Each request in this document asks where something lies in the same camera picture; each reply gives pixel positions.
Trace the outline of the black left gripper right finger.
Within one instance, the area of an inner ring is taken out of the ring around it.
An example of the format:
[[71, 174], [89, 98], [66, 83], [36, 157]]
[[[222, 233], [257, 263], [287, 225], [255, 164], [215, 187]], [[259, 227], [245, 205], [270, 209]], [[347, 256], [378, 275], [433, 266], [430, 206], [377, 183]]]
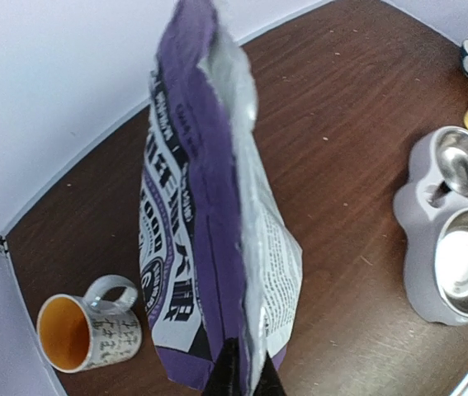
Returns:
[[254, 396], [286, 396], [272, 359], [267, 357]]

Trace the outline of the purple pet food bag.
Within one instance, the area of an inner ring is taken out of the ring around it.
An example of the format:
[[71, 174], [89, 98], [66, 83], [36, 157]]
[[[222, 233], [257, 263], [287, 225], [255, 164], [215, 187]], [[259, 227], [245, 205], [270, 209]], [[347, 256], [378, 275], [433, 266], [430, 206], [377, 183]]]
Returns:
[[302, 251], [253, 137], [250, 63], [212, 1], [176, 4], [149, 95], [139, 268], [152, 341], [168, 378], [198, 390], [230, 349], [231, 393], [260, 394], [291, 339]]

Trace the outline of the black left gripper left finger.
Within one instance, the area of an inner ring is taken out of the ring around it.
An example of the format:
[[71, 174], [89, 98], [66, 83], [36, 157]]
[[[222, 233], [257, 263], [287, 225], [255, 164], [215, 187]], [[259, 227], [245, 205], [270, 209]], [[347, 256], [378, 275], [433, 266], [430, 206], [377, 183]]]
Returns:
[[202, 396], [239, 396], [239, 340], [226, 339]]

